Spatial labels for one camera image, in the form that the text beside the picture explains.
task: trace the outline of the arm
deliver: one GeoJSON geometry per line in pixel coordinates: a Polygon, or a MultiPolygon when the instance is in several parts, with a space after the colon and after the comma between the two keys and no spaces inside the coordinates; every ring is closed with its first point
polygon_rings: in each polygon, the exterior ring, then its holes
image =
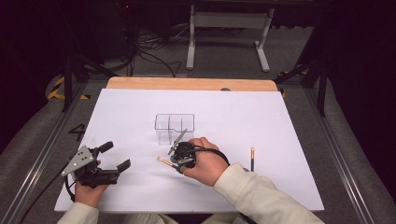
{"type": "MultiPolygon", "coordinates": [[[[219,149],[206,138],[191,139],[196,146],[219,149]]],[[[266,177],[245,170],[239,163],[228,166],[220,156],[196,152],[194,168],[183,167],[185,176],[213,187],[236,210],[257,223],[323,223],[266,177]]]]}
{"type": "Polygon", "coordinates": [[[77,181],[75,192],[76,202],[58,221],[59,224],[91,224],[97,223],[99,210],[97,206],[100,202],[102,194],[108,188],[108,185],[101,185],[94,189],[81,186],[77,181]]]}
{"type": "Polygon", "coordinates": [[[270,179],[245,171],[236,163],[227,168],[214,186],[236,210],[257,223],[323,223],[270,179]]]}

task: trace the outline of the chair leg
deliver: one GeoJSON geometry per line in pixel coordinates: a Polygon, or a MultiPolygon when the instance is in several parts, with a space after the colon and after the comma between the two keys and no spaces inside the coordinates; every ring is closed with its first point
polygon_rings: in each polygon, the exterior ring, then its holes
{"type": "Polygon", "coordinates": [[[270,29],[271,20],[273,18],[274,10],[270,9],[267,14],[267,18],[265,19],[264,27],[262,28],[262,39],[259,41],[255,41],[255,47],[257,50],[257,54],[259,55],[260,64],[262,65],[263,72],[269,72],[270,66],[268,65],[267,58],[265,57],[264,50],[262,49],[264,46],[265,39],[268,34],[268,30],[270,29]]]}
{"type": "Polygon", "coordinates": [[[194,6],[191,6],[191,15],[190,15],[190,44],[189,44],[189,52],[187,54],[187,64],[186,69],[192,70],[194,68],[194,56],[195,56],[195,39],[194,39],[194,6]]]}

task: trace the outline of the sleeve cuff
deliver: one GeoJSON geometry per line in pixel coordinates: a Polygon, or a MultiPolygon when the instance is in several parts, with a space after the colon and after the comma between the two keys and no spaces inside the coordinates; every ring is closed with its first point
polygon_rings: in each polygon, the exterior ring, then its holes
{"type": "Polygon", "coordinates": [[[98,216],[97,208],[84,203],[73,203],[58,223],[96,223],[98,216]]]}
{"type": "Polygon", "coordinates": [[[255,176],[255,173],[248,171],[240,163],[235,163],[223,172],[213,189],[227,202],[235,205],[255,176]]]}

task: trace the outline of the white sleeve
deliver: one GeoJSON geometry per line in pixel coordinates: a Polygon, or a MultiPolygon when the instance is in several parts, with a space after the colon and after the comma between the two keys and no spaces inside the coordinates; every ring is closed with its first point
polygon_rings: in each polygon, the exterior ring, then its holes
{"type": "Polygon", "coordinates": [[[84,203],[73,203],[58,224],[96,224],[99,210],[84,203]]]}
{"type": "Polygon", "coordinates": [[[276,189],[270,179],[239,164],[224,171],[215,186],[236,210],[257,223],[323,223],[312,212],[276,189]]]}

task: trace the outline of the wooden table edge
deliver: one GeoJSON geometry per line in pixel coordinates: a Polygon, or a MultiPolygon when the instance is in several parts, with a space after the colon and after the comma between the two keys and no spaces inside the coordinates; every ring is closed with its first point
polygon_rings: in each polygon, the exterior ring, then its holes
{"type": "Polygon", "coordinates": [[[131,90],[278,91],[273,80],[184,77],[112,77],[106,87],[131,90]]]}

